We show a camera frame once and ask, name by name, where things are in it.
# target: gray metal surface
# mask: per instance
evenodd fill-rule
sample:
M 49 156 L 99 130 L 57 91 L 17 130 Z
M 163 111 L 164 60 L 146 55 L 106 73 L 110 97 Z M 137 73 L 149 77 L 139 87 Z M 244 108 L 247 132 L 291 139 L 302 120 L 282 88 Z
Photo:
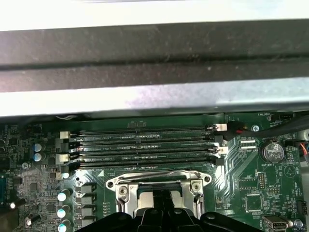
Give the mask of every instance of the gray metal surface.
M 98 112 L 144 116 L 304 110 L 309 78 L 0 93 L 1 116 Z
M 309 54 L 308 28 L 306 19 L 0 31 L 0 70 L 248 58 L 272 62 Z
M 308 18 L 302 0 L 188 0 L 78 4 L 4 1 L 0 30 Z

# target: metal panel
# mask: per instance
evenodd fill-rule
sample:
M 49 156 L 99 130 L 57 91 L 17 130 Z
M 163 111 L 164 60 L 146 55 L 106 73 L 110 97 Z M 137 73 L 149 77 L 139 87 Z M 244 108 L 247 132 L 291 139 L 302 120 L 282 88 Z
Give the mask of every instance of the metal panel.
M 0 31 L 0 70 L 298 57 L 309 20 Z
M 0 93 L 1 116 L 144 116 L 308 109 L 309 78 Z

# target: integrated circuit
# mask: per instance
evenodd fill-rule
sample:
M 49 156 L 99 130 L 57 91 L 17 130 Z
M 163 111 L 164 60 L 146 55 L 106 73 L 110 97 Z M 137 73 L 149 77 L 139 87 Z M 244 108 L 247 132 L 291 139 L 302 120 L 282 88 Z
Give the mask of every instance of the integrated circuit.
M 48 204 L 47 205 L 47 211 L 48 212 L 56 212 L 56 206 L 54 204 Z
M 248 194 L 245 197 L 246 212 L 256 212 L 262 210 L 261 194 Z
M 4 177 L 0 177 L 0 203 L 4 202 L 4 198 L 5 198 L 5 189 L 6 189 L 6 185 L 5 185 L 5 178 Z
M 256 178 L 240 179 L 239 180 L 239 189 L 240 190 L 257 189 Z
M 38 184 L 37 183 L 31 183 L 30 184 L 30 191 L 36 191 L 38 190 Z

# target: dimm slot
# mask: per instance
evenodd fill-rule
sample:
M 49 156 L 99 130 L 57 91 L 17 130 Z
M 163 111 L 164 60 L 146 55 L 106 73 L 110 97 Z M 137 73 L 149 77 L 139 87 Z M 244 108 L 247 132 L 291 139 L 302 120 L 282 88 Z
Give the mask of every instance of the dimm slot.
M 178 164 L 178 163 L 191 163 L 191 162 L 210 162 L 211 157 L 194 157 L 194 158 L 180 158 L 180 159 L 158 159 L 158 160 L 139 160 L 128 162 L 93 162 L 93 163 L 79 163 L 79 167 L 113 167 L 113 166 L 140 166 L 143 164 L 157 165 L 157 164 Z
M 95 152 L 95 151 L 115 151 L 115 150 L 144 150 L 157 149 L 169 147 L 192 147 L 192 146 L 207 146 L 204 140 L 194 140 L 185 142 L 162 142 L 162 143 L 148 143 L 148 144 L 123 144 L 123 145 L 93 145 L 93 146 L 79 146 L 77 148 L 69 149 L 69 153 L 73 152 Z
M 163 136 L 163 135 L 178 135 L 178 134 L 206 134 L 209 135 L 210 132 L 206 130 L 176 130 L 176 131 L 153 131 L 153 132 L 143 132 L 143 131 L 132 131 L 130 133 L 101 133 L 98 132 L 96 134 L 80 134 L 76 138 L 96 138 L 100 136 L 104 137 L 130 137 L 130 136 Z
M 114 156 L 85 156 L 78 157 L 79 160 L 102 160 L 102 161 L 130 161 L 130 160 L 150 160 L 150 159 L 168 159 L 168 158 L 186 158 L 186 157 L 202 157 L 211 155 L 209 152 L 171 152 L 171 153 L 153 153 L 153 154 L 140 154 L 140 155 L 114 155 Z
M 126 129 L 126 130 L 107 130 L 107 131 L 89 131 L 89 130 L 82 130 L 80 132 L 78 132 L 77 134 L 80 134 L 82 136 L 85 135 L 95 135 L 95 134 L 116 134 L 116 133 L 134 133 L 134 132 L 138 132 L 138 133 L 153 133 L 153 132 L 177 132 L 177 131 L 192 131 L 192 130 L 201 130 L 201 132 L 203 131 L 207 131 L 206 126 L 199 126 L 199 127 L 175 127 L 175 128 L 133 128 L 133 129 Z
M 153 154 L 156 152 L 181 152 L 181 151 L 205 151 L 213 148 L 213 146 L 204 147 L 176 147 L 176 148 L 160 148 L 160 149 L 145 149 L 145 150 L 130 150 L 130 151 L 99 151 L 99 152 L 81 152 L 78 155 L 86 157 L 90 156 L 109 156 L 109 155 L 129 155 L 129 154 Z
M 87 146 L 87 145 L 97 145 L 97 144 L 123 144 L 123 143 L 129 143 L 129 142 L 137 142 L 138 143 L 149 143 L 149 142 L 175 142 L 175 141 L 191 141 L 193 139 L 197 140 L 203 140 L 204 136 L 191 136 L 191 137 L 169 137 L 169 138 L 153 138 L 153 139 L 127 139 L 127 140 L 115 140 L 115 141 L 91 141 L 91 142 L 79 142 L 81 146 Z

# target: chip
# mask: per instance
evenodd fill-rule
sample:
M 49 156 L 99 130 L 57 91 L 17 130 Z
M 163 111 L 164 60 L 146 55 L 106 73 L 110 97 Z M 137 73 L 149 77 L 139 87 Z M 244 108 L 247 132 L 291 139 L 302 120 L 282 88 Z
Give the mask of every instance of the chip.
M 55 165 L 56 164 L 56 159 L 54 157 L 51 157 L 48 159 L 48 164 L 49 165 Z
M 248 194 L 246 196 L 246 211 L 257 212 L 262 210 L 262 197 L 260 194 Z
M 9 144 L 10 145 L 18 145 L 18 139 L 17 138 L 9 139 Z
M 49 178 L 56 178 L 56 173 L 50 173 Z
M 48 212 L 55 212 L 56 211 L 56 206 L 54 204 L 48 204 L 47 205 L 47 211 Z
M 38 190 L 38 184 L 37 183 L 31 183 L 30 184 L 30 191 L 36 191 Z
M 0 178 L 0 202 L 4 201 L 5 186 L 5 178 Z

